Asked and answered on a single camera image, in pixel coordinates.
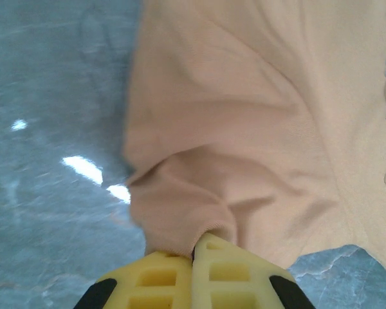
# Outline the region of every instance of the floor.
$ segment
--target floor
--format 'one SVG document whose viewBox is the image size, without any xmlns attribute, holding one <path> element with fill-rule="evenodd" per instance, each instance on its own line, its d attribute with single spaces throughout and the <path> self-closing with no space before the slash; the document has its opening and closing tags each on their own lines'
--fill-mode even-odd
<svg viewBox="0 0 386 309">
<path fill-rule="evenodd" d="M 139 8 L 0 0 L 0 309 L 73 308 L 143 255 L 120 157 Z M 386 271 L 360 248 L 291 272 L 317 308 L 386 308 Z"/>
</svg>

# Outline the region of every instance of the beige cloth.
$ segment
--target beige cloth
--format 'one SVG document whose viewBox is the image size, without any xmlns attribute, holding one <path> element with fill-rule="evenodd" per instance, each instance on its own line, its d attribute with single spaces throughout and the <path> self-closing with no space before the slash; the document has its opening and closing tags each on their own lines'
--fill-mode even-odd
<svg viewBox="0 0 386 309">
<path fill-rule="evenodd" d="M 386 268 L 386 0 L 149 0 L 125 156 L 148 248 L 207 230 L 282 267 Z"/>
</svg>

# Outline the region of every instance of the beige fabric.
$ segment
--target beige fabric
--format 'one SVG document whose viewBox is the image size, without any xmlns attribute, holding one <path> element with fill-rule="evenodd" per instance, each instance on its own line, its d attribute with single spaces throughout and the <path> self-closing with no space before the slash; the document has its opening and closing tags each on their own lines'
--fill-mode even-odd
<svg viewBox="0 0 386 309">
<path fill-rule="evenodd" d="M 386 267 L 386 0 L 150 0 L 125 156 L 148 249 L 207 230 L 282 267 Z"/>
</svg>

